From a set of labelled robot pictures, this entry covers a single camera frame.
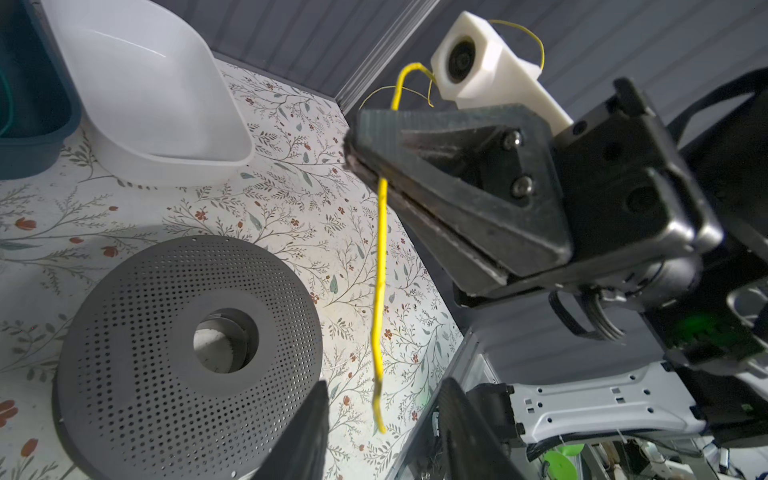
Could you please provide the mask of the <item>teal plastic tray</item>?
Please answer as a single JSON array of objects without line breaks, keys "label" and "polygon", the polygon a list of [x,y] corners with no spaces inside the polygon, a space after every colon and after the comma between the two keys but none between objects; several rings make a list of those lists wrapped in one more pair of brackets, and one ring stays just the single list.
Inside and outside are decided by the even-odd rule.
[{"label": "teal plastic tray", "polygon": [[1,178],[50,168],[81,122],[71,78],[28,1],[1,3]]}]

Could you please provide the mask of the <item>grey foam spool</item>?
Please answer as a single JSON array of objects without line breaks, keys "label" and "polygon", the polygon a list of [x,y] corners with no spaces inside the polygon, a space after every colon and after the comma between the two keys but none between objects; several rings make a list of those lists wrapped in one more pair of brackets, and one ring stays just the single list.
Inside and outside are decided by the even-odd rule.
[{"label": "grey foam spool", "polygon": [[257,470],[318,381],[322,331],[300,278],[254,244],[147,248],[88,295],[66,335],[53,416],[93,479]]}]

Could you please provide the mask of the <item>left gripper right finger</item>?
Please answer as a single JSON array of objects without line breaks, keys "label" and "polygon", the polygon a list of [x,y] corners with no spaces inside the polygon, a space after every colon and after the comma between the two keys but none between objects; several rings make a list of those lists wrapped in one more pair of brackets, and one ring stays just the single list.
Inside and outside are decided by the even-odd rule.
[{"label": "left gripper right finger", "polygon": [[446,479],[524,479],[454,378],[437,395]]}]

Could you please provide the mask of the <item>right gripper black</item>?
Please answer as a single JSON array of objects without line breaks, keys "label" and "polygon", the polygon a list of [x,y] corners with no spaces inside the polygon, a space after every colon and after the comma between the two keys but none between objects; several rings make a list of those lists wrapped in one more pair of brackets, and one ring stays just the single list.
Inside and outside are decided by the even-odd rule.
[{"label": "right gripper black", "polygon": [[554,158],[550,125],[509,104],[364,110],[346,165],[373,190],[388,181],[463,307],[560,290],[656,308],[698,286],[723,229],[650,101],[627,78],[613,88]]}]

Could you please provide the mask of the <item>white plastic tray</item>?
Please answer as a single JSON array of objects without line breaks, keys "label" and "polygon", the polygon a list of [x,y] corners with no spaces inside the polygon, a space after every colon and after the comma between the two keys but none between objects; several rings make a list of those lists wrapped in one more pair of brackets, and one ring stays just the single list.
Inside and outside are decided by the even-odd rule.
[{"label": "white plastic tray", "polygon": [[203,38],[152,1],[44,1],[101,166],[151,187],[226,182],[254,154]]}]

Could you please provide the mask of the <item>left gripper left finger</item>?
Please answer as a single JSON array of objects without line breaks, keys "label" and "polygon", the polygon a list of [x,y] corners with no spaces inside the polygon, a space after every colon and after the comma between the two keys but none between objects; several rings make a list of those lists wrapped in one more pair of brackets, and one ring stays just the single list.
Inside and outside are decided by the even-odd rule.
[{"label": "left gripper left finger", "polygon": [[320,380],[252,479],[316,480],[323,477],[329,433],[327,382]]}]

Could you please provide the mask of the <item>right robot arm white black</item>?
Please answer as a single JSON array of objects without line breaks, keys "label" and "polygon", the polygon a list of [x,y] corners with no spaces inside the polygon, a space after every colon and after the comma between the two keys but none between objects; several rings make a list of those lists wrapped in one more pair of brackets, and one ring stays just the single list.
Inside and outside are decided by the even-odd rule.
[{"label": "right robot arm white black", "polygon": [[389,184],[450,276],[458,304],[547,293],[575,336],[621,343],[609,307],[636,311],[691,395],[679,432],[767,442],[767,73],[714,89],[664,123],[627,78],[555,134],[519,103],[451,112],[368,110],[348,168]]}]

